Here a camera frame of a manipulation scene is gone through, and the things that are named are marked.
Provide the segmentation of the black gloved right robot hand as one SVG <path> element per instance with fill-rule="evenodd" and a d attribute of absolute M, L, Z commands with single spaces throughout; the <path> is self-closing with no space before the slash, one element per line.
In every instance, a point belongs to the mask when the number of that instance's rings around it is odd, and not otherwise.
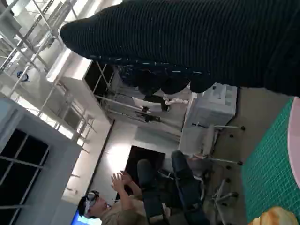
<path fill-rule="evenodd" d="M 144 95 L 215 83 L 300 94 L 297 0 L 128 0 L 63 25 L 60 36 Z"/>

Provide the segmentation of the person's hand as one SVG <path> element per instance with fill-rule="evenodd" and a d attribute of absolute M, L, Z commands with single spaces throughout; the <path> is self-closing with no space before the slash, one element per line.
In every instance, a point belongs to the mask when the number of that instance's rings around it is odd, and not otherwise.
<path fill-rule="evenodd" d="M 123 182 L 123 172 L 114 173 L 111 176 L 112 188 L 117 192 L 125 191 Z"/>
<path fill-rule="evenodd" d="M 132 178 L 128 173 L 121 173 L 120 175 L 124 185 L 129 185 L 132 182 Z"/>

